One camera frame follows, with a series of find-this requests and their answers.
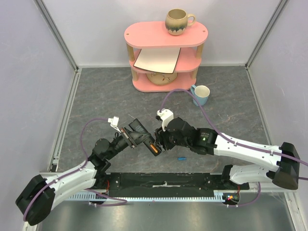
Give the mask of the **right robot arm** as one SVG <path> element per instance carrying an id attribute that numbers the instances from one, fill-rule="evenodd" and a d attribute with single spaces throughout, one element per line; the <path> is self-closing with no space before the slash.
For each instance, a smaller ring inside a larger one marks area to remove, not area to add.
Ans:
<path id="1" fill-rule="evenodd" d="M 181 146 L 201 155 L 226 156 L 250 163 L 245 167 L 224 167 L 220 183 L 225 189 L 249 182 L 272 182 L 280 188 L 298 189 L 299 155 L 291 143 L 263 145 L 236 140 L 210 128 L 194 128 L 179 117 L 162 119 L 156 116 L 156 119 L 162 122 L 155 130 L 156 143 L 164 150 Z"/>

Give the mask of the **black remote control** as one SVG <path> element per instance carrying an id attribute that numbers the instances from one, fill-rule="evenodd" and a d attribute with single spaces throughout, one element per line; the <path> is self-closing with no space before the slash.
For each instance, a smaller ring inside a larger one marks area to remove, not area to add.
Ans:
<path id="1" fill-rule="evenodd" d="M 144 132 L 144 140 L 143 140 L 143 144 L 147 147 L 147 149 L 154 155 L 154 156 L 158 156 L 161 154 L 161 150 L 156 146 L 155 144 L 155 139 L 153 138 L 153 136 L 151 135 L 151 133 L 144 127 L 144 125 L 138 120 L 138 119 L 134 119 L 129 125 L 130 128 L 135 129 L 136 131 L 142 131 Z M 152 148 L 150 147 L 150 145 L 153 144 L 157 150 L 158 153 L 155 153 Z"/>

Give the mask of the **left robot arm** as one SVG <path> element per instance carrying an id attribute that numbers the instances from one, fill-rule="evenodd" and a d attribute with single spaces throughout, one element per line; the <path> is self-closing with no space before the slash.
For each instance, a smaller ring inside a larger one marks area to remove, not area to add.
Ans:
<path id="1" fill-rule="evenodd" d="M 122 128 L 112 141 L 97 140 L 91 155 L 78 166 L 51 177 L 34 176 L 15 201 L 23 220 L 35 226 L 75 193 L 92 187 L 101 189 L 106 182 L 105 172 L 111 165 L 109 160 L 127 147 L 135 148 L 141 143 L 153 144 L 146 129 L 141 126 Z"/>

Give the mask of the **orange battery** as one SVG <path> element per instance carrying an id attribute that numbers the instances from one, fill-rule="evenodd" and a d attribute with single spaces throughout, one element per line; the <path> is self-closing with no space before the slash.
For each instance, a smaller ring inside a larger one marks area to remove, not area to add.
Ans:
<path id="1" fill-rule="evenodd" d="M 158 153 L 157 148 L 156 148 L 153 144 L 151 144 L 150 147 L 152 148 L 152 150 L 153 150 L 155 153 Z"/>

